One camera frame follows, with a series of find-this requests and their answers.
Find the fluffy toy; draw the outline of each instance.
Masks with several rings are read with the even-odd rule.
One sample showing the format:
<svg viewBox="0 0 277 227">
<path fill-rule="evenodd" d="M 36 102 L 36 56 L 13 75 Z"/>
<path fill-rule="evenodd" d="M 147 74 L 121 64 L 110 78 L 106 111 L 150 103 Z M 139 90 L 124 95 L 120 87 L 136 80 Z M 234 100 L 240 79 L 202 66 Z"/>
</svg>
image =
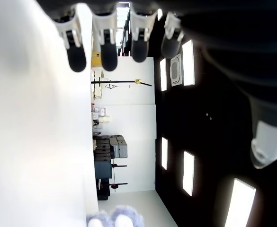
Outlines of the fluffy toy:
<svg viewBox="0 0 277 227">
<path fill-rule="evenodd" d="M 118 206 L 111 216 L 104 211 L 87 216 L 87 227 L 144 227 L 144 224 L 135 209 Z"/>
</svg>

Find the yellow box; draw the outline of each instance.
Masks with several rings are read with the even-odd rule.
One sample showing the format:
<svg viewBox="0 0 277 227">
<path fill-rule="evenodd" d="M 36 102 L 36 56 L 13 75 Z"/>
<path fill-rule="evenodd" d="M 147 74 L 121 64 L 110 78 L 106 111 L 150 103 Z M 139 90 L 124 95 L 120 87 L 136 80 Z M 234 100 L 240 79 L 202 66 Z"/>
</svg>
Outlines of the yellow box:
<svg viewBox="0 0 277 227">
<path fill-rule="evenodd" d="M 102 67 L 100 52 L 92 53 L 91 67 Z"/>
</svg>

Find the ceiling light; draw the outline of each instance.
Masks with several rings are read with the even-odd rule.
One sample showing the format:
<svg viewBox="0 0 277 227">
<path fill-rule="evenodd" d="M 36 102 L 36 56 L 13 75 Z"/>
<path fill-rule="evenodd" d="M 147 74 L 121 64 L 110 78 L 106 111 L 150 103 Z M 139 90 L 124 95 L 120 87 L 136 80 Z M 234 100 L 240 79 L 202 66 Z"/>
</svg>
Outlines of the ceiling light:
<svg viewBox="0 0 277 227">
<path fill-rule="evenodd" d="M 160 68 L 161 68 L 161 91 L 166 91 L 167 90 L 166 59 L 161 60 Z"/>
<path fill-rule="evenodd" d="M 161 138 L 161 166 L 165 170 L 168 169 L 168 141 L 165 138 Z"/>
<path fill-rule="evenodd" d="M 182 188 L 192 196 L 194 179 L 194 155 L 184 153 L 184 178 Z"/>
<path fill-rule="evenodd" d="M 182 45 L 182 58 L 184 68 L 184 85 L 193 85 L 195 83 L 195 76 L 192 40 Z"/>
<path fill-rule="evenodd" d="M 256 189 L 235 178 L 225 227 L 246 227 Z"/>
<path fill-rule="evenodd" d="M 161 9 L 158 9 L 157 10 L 157 19 L 160 20 L 162 17 L 162 10 Z"/>
</svg>

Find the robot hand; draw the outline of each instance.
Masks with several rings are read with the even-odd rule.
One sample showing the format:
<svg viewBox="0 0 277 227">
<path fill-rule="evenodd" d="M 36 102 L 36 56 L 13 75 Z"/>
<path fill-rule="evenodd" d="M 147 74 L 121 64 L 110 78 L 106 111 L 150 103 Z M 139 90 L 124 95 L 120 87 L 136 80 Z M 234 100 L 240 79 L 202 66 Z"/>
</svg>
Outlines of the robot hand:
<svg viewBox="0 0 277 227">
<path fill-rule="evenodd" d="M 82 71 L 86 58 L 75 5 L 78 0 L 37 0 L 64 39 L 70 67 Z M 84 0 L 93 14 L 103 68 L 117 66 L 116 2 Z M 172 58 L 184 34 L 204 46 L 204 56 L 231 78 L 251 104 L 251 160 L 263 168 L 277 160 L 277 2 L 225 0 L 132 0 L 131 54 L 136 62 L 148 55 L 157 10 L 168 12 L 161 53 Z"/>
</svg>

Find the black ceiling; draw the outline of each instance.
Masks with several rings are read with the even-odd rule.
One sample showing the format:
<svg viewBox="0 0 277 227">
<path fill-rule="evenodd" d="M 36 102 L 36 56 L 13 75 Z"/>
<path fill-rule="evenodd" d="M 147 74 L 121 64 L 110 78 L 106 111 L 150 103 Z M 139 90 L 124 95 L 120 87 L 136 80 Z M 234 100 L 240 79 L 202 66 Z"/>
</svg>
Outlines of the black ceiling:
<svg viewBox="0 0 277 227">
<path fill-rule="evenodd" d="M 247 226 L 277 226 L 277 161 L 262 170 L 250 161 L 247 97 L 204 59 L 197 45 L 195 85 L 171 87 L 167 61 L 168 90 L 160 91 L 164 21 L 165 17 L 156 21 L 149 43 L 157 105 L 156 191 L 179 227 L 222 227 L 236 177 L 257 189 Z M 162 137 L 168 139 L 167 171 L 161 167 Z M 192 197 L 182 189 L 184 150 L 195 155 Z"/>
</svg>

